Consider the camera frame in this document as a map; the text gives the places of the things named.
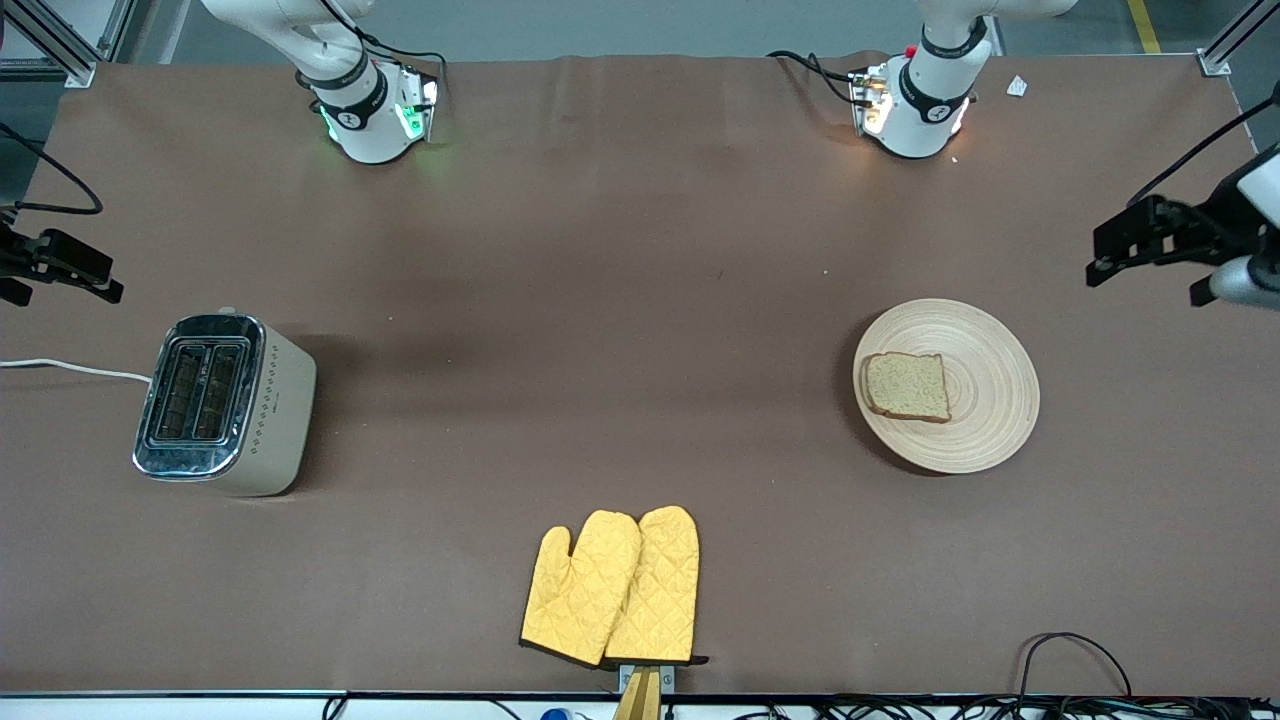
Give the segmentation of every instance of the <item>yellow oven mitt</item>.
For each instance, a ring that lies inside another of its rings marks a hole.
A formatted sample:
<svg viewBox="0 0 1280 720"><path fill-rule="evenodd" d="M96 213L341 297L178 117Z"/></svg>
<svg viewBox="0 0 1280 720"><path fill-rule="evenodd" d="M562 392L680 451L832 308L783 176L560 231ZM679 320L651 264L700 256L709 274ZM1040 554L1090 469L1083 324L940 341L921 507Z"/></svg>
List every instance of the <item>yellow oven mitt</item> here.
<svg viewBox="0 0 1280 720"><path fill-rule="evenodd" d="M689 662L698 602L698 527L684 507L640 519L640 562L604 655L620 661Z"/></svg>
<svg viewBox="0 0 1280 720"><path fill-rule="evenodd" d="M572 553L568 528L548 530L534 565L520 644L599 665L639 557L640 528L622 512L591 512Z"/></svg>

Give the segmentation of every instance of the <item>gray floor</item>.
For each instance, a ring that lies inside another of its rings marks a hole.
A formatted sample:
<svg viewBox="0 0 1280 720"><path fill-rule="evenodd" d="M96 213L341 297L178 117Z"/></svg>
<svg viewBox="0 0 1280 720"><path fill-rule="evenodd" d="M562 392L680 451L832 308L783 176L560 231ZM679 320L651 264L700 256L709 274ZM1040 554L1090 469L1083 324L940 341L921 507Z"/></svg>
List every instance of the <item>gray floor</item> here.
<svg viewBox="0 0 1280 720"><path fill-rule="evenodd" d="M1235 15L1243 0L1146 0L1162 51L1192 51ZM200 0L152 0L133 59L142 63L283 63L256 37L227 26ZM758 56L790 49L844 55L897 51L915 42L920 17L902 0L381 0L361 20L385 42L434 50L456 61L534 60L562 55L685 54ZM1126 0L1080 0L1062 18L1001 20L1010 55L1137 54L1142 44ZM1280 19L1231 59L1243 106L1280 79ZM0 119L44 138L61 90L55 83L0 83ZM1280 109L1251 123L1257 145L1280 142ZM0 141L0 200L26 191L35 161Z"/></svg>

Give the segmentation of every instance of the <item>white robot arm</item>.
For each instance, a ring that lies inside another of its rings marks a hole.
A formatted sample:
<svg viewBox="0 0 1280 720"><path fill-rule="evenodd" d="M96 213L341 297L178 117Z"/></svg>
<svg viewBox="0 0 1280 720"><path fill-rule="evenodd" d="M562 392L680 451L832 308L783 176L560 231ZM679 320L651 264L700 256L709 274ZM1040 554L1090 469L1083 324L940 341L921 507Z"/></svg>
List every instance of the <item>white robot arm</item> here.
<svg viewBox="0 0 1280 720"><path fill-rule="evenodd" d="M854 124L904 158L934 155L969 106L969 92L991 56L984 15L1061 15L1076 0L916 0L924 13L920 45L852 78Z"/></svg>
<svg viewBox="0 0 1280 720"><path fill-rule="evenodd" d="M218 19L288 58L320 99L329 137L360 163L387 163L426 140L438 100L434 78L370 56L352 18L374 0L202 0Z"/></svg>

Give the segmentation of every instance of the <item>black cable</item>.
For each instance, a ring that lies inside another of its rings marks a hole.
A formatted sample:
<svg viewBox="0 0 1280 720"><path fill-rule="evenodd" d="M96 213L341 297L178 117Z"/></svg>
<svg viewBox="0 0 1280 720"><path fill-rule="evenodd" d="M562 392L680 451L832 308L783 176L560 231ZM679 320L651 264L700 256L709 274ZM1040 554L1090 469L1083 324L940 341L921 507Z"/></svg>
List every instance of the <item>black cable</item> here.
<svg viewBox="0 0 1280 720"><path fill-rule="evenodd" d="M845 714L846 720L864 720L868 715L876 712L874 707L860 706L858 712Z"/></svg>
<svg viewBox="0 0 1280 720"><path fill-rule="evenodd" d="M773 53L769 53L767 56L768 58L782 58L782 59L795 60L796 63L800 63L806 70L809 70L812 73L817 73L818 77L820 77L822 81L827 83L827 87L831 88L831 92L836 97L840 97L841 100L844 100L845 102L849 102L850 105L858 105L859 108L870 108L870 105L872 105L867 100L859 100L856 97L850 97L847 94L841 92L840 88L836 87L836 83L832 82L832 79L838 79L838 81L849 82L849 76L847 74L842 76L842 74L838 74L838 73L833 73L833 72L828 70L827 68L823 68L822 67L822 61L818 60L818 55L814 54L814 53L809 53L808 58L800 58L799 55L796 55L795 53L791 53L790 50L774 50ZM850 72L852 73L852 72L858 72L858 70L850 70Z"/></svg>
<svg viewBox="0 0 1280 720"><path fill-rule="evenodd" d="M909 697L899 697L899 698L895 698L895 700L896 700L896 702L893 703L893 707L899 712L901 712L902 716L906 717L906 720L915 720L914 717L911 717L911 714L908 711L908 708L915 710L920 715L924 715L928 720L938 720L937 717L934 717L934 715L932 712L929 712L929 710L927 707L924 707L923 705L913 701Z"/></svg>
<svg viewBox="0 0 1280 720"><path fill-rule="evenodd" d="M338 720L343 710L347 710L347 701L351 700L348 696L343 694L339 697L330 697L324 701L324 710L320 711L320 720Z"/></svg>
<svg viewBox="0 0 1280 720"><path fill-rule="evenodd" d="M956 714L951 716L951 720L969 720L969 710L972 710L974 707L978 707L980 705L989 703L989 702L998 702L998 701L1002 701L1002 700L1011 700L1012 697L1014 696L998 696L998 694L989 694L989 696L977 697L977 698L966 702L965 705L961 705L960 710L957 710Z"/></svg>
<svg viewBox="0 0 1280 720"><path fill-rule="evenodd" d="M512 717L515 717L516 720L524 720L524 719L522 719L522 717L521 717L520 715L516 715L516 711L515 711L515 710L512 710L512 708L507 707L507 706L506 706L504 703L502 703L502 702L498 702L497 700L490 700L489 702L492 702L492 703L497 705L498 707L500 707L500 708L502 708L502 711L503 711L503 712L506 712L507 715L511 715L511 716L512 716Z"/></svg>
<svg viewBox="0 0 1280 720"><path fill-rule="evenodd" d="M1107 705L1108 707L1115 707L1117 710L1123 710L1125 712L1132 712L1134 715L1143 715L1146 717L1175 717L1178 720L1185 720L1187 719L1185 714L1162 712L1160 710L1153 710L1151 707L1143 707L1143 706L1135 705L1135 703L1112 701L1111 698L1098 698L1096 702L1100 702L1102 705Z"/></svg>
<svg viewBox="0 0 1280 720"><path fill-rule="evenodd" d="M1071 703L1071 696L1062 696L1062 700L1053 710L1046 710L1041 720L1066 720L1066 706Z"/></svg>
<svg viewBox="0 0 1280 720"><path fill-rule="evenodd" d="M874 712L882 712L883 715L887 715L890 717L890 720L914 720L911 717L911 714L908 712L902 707L902 705L900 702L895 702L897 700L900 700L900 698L892 698L891 700L891 698L882 698L882 697L874 697L874 696L872 696L872 697L860 698L859 702L861 705L865 705L868 708L870 708L870 711L873 714ZM933 717L933 715L929 714L928 711L924 711L924 712L927 715L929 715L931 719Z"/></svg>
<svg viewBox="0 0 1280 720"><path fill-rule="evenodd" d="M333 15L333 19L338 20L342 24L342 27L356 33L356 37L358 37L361 42L366 42L369 45L372 45L374 47L381 47L388 53L397 53L399 55L406 55L408 58L435 58L440 61L442 70L443 67L447 64L444 55L440 55L439 53L410 53L408 50L401 50L399 47L393 47L390 45L387 45L381 40L378 40L375 36L361 29L360 26L357 26L356 23L348 22L347 18L342 17L342 13L339 13L338 9L333 6L333 3L330 0L320 0L320 4L324 5L325 10L329 10L329 14Z"/></svg>
<svg viewBox="0 0 1280 720"><path fill-rule="evenodd" d="M1001 705L996 707L996 712L992 714L989 720L1004 720L1007 715L1012 715L1014 720L1024 720L1023 708L1018 705L1018 701L1014 701L1014 705Z"/></svg>
<svg viewBox="0 0 1280 720"><path fill-rule="evenodd" d="M1254 106L1249 108L1248 110L1240 113L1239 115L1231 118L1231 120L1228 122L1225 126L1217 128L1216 131L1213 131L1212 133L1210 133L1208 137L1206 137L1204 140L1202 140L1198 143L1196 143L1196 147L1192 147L1190 150L1188 150L1187 154L1183 155L1181 158L1179 158L1176 161L1174 161L1172 165L1169 165L1167 168L1165 168L1165 170L1162 173L1160 173L1158 176L1156 176L1151 182L1148 182L1147 184L1142 186L1142 190L1139 190L1138 192L1135 192L1134 196L1129 199L1129 202L1125 204L1125 208L1133 206L1135 202L1138 202L1139 200L1142 200L1143 197L1146 197L1147 193L1149 193L1152 190L1155 190L1157 184L1165 182L1165 179L1167 179L1169 176L1171 176L1171 174L1176 173L1178 170L1180 170L1183 168L1183 165L1185 165L1188 161L1190 161L1192 158L1199 155L1202 150L1204 150L1210 145L1213 145L1215 142L1217 142L1217 140L1220 137L1222 137L1224 135L1226 135L1226 133L1231 132L1233 129L1235 129L1236 126L1239 126L1240 123L1248 120L1253 115L1257 115L1262 110L1266 110L1267 108L1270 108L1271 105L1277 104L1277 102L1280 102L1280 82L1276 83L1276 88L1271 94L1271 97L1267 97L1262 102L1258 102L1257 105L1254 105Z"/></svg>
<svg viewBox="0 0 1280 720"><path fill-rule="evenodd" d="M829 705L814 705L815 720L849 720L849 715L841 712L838 707Z"/></svg>
<svg viewBox="0 0 1280 720"><path fill-rule="evenodd" d="M796 63L800 63L801 65L804 65L805 69L808 69L812 73L823 73L827 77L829 77L831 79L842 79L842 81L846 81L846 82L849 81L849 76L842 76L842 74L833 73L831 70L824 70L824 69L822 69L819 67L812 65L812 64L809 64L809 60L806 58L801 58L800 55L797 55L797 54L795 54L795 53L792 53L790 50L774 50L773 53L769 53L768 55L765 55L765 58L785 58L787 60L795 60Z"/></svg>
<svg viewBox="0 0 1280 720"><path fill-rule="evenodd" d="M1091 644L1094 648L1097 648L1102 655L1107 656L1107 660L1111 661L1111 665L1115 665L1116 671L1120 673L1120 679L1124 680L1124 697L1126 698L1133 697L1133 683L1129 682L1129 674L1125 673L1124 666L1120 665L1120 661L1116 660L1114 655L1111 655L1111 651L1102 647L1097 641L1087 638L1079 633L1046 633L1041 635L1038 641L1033 642L1029 648L1027 648L1027 659L1023 662L1023 682L1018 688L1018 700L1014 701L1012 706L1012 716L1015 720L1023 720L1023 703L1027 701L1027 683L1030 679L1032 659L1036 656L1036 651L1039 650L1042 644L1057 638L1070 638L1076 642ZM993 717L992 720L1000 720L1000 717L997 716Z"/></svg>
<svg viewBox="0 0 1280 720"><path fill-rule="evenodd" d="M17 210L42 210L45 213L63 213L63 214L67 214L67 215L96 215L96 214L99 214L99 213L102 211L102 201L99 200L97 193L95 193L93 190L90 188L90 186L84 183L84 181L82 181L78 177L76 177L76 173L68 170L61 163L59 163L58 160L54 160L52 158L50 158L49 154L45 152L40 146L37 146L35 142L32 142L32 141L27 140L26 137L23 137L22 135L19 135L12 127L9 127L9 126L6 126L4 123L0 123L0 132L5 133L10 138L15 140L23 147L26 147L27 150L31 150L32 152L35 152L36 156L38 156L41 160L49 163L58 172L63 173L63 176L67 179L72 181L73 183L76 183L77 187L79 187L82 191L84 191L84 195L88 196L90 202L93 204L92 208L69 208L67 205L47 205L45 202L24 202L24 201L19 200L19 201L17 201L17 202L13 204L14 209L17 209Z"/></svg>

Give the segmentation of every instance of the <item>plate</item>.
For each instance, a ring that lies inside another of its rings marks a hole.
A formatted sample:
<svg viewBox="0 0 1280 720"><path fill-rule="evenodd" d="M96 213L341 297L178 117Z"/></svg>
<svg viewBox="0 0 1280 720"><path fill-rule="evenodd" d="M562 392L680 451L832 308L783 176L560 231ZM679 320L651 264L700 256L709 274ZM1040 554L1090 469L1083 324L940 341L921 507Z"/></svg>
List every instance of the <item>plate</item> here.
<svg viewBox="0 0 1280 720"><path fill-rule="evenodd" d="M863 361L877 352L942 355L951 421L892 420L872 413ZM908 461L947 474L977 473L1009 460L1039 416L1032 359L1000 320L955 300L913 300L887 310L854 354L854 393L872 430Z"/></svg>

